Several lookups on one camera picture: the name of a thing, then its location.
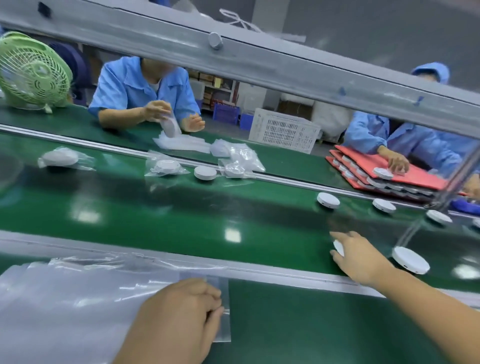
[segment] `hand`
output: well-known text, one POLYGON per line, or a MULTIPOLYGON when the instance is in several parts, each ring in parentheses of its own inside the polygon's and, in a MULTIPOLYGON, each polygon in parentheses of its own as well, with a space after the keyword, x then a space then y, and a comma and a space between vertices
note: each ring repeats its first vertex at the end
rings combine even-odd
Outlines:
POLYGON ((464 184, 463 192, 465 192, 469 197, 480 200, 480 177, 477 173, 473 174, 464 184))
POLYGON ((220 325, 220 294, 196 278, 157 292, 140 307, 113 364, 200 364, 220 325))
POLYGON ((195 114, 182 119, 180 127, 186 132, 199 132, 205 127, 205 122, 200 115, 195 114))
POLYGON ((370 242, 360 234, 331 232, 330 235, 343 245, 345 256, 336 250, 330 254, 341 270, 357 283, 375 288, 376 282, 395 267, 370 242))
POLYGON ((166 101, 155 100, 146 104, 141 113, 144 120, 165 120, 172 113, 172 107, 166 101))
POLYGON ((408 172, 410 163, 405 156, 394 152, 385 146, 379 146, 377 153, 384 159, 388 160, 388 169, 391 170, 393 174, 403 174, 408 172))

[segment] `blue plastic bin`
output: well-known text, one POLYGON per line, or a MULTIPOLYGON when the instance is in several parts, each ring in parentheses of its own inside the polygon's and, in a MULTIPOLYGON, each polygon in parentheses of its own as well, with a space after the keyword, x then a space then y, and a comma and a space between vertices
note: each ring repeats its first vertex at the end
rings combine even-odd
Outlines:
POLYGON ((240 108, 224 104, 215 104, 213 109, 213 120, 237 125, 239 120, 240 108))
POLYGON ((242 114, 240 116, 240 129, 250 130, 252 128, 253 115, 251 114, 242 114))

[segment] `white basket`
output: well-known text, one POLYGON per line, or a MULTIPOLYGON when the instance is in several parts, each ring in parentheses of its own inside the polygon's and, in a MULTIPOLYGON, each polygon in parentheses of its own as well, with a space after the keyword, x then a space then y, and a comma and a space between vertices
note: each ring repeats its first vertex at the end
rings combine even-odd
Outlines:
POLYGON ((255 109, 248 139, 310 154, 320 131, 307 119, 255 109))

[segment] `green work table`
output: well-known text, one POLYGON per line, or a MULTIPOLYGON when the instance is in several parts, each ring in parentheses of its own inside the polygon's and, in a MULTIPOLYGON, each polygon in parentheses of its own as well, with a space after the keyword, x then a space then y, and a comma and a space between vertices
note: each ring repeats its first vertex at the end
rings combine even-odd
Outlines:
MULTIPOLYGON (((95 171, 38 168, 38 157, 59 146, 0 134, 0 230, 341 275, 330 230, 356 230, 389 255, 423 216, 407 207, 385 215, 346 196, 330 211, 315 191, 259 180, 145 178, 142 158, 76 146, 96 159, 95 171)), ((422 279, 479 292, 477 280, 452 270, 480 259, 480 234, 421 226, 409 247, 432 266, 422 279)), ((0 255, 0 270, 30 259, 0 255)), ((229 296, 232 342, 213 345, 207 363, 447 363, 383 298, 238 279, 229 296)))
MULTIPOLYGON (((161 132, 158 124, 144 122, 130 130, 104 130, 86 108, 76 105, 55 109, 53 114, 47 115, 43 111, 13 109, 0 103, 0 124, 142 151, 160 150, 153 142, 153 138, 158 137, 161 132)), ((198 132, 194 135, 204 138, 209 143, 216 139, 225 139, 233 143, 246 142, 257 152, 268 174, 353 191, 352 187, 323 157, 207 132, 198 132)), ((218 163, 218 158, 211 154, 184 150, 163 152, 176 157, 218 163)))

